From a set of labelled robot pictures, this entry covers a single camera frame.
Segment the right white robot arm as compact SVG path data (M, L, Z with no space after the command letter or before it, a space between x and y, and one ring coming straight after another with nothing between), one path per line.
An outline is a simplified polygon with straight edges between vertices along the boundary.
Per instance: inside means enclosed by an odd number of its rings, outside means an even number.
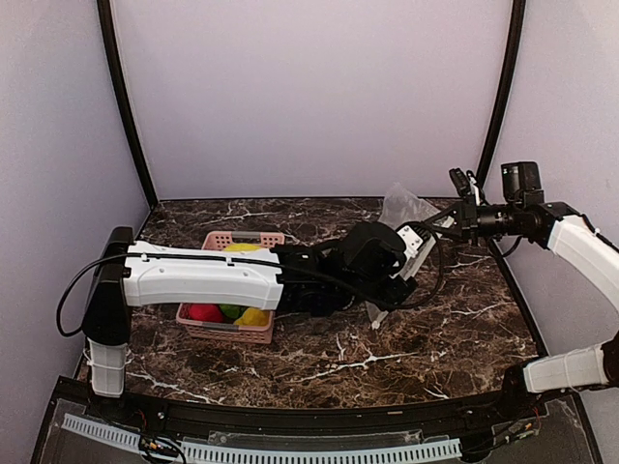
M475 244L480 237L518 236L561 258L618 306L618 248L589 218L564 202L470 206L458 201L426 219L430 231ZM618 338L508 368L493 410L516 418L546 392L618 386Z

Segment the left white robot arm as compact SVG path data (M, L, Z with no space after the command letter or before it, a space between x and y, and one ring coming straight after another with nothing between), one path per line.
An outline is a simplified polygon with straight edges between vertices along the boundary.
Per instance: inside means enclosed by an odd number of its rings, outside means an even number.
M159 304L224 304L326 317L357 301L401 306L417 286L423 243L409 225L360 222L343 238L315 246L277 244L220 251L157 246L113 230L97 263L81 329L91 386L116 421L136 413L124 391L131 310Z

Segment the pink plastic basket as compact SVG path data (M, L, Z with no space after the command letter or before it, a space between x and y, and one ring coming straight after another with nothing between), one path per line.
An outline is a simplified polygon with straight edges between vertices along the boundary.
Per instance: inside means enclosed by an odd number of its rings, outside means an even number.
M246 243L258 244L265 248L275 245L283 245L284 235L280 232L240 232L240 231L214 231L210 232L203 244L203 250L223 251L231 244ZM183 326L189 336L193 338L205 338L220 341L270 344L273 337L275 312L270 312L269 325L265 327L236 326L233 319L224 315L223 323L207 323L193 321L188 316L191 304L180 304L176 313L176 322Z

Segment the clear dotted zip bag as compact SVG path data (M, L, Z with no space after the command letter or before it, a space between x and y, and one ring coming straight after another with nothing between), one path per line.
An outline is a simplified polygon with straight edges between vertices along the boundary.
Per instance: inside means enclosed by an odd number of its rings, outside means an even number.
M428 201L416 196L402 184L394 184L383 198L378 221L397 230L410 221L424 221L439 213Z

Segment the yellow toy lemon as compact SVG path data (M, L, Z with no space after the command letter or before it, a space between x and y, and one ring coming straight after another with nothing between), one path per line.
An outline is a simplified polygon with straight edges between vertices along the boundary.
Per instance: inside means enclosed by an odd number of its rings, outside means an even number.
M243 314L234 321L236 326L265 327L269 325L270 312L255 307L248 307Z

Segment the green toy watermelon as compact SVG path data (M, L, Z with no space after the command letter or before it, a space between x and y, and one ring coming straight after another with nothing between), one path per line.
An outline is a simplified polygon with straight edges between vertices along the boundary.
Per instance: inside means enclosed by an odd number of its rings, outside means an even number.
M221 313L228 319L239 319L247 309L245 306L235 304L220 304Z

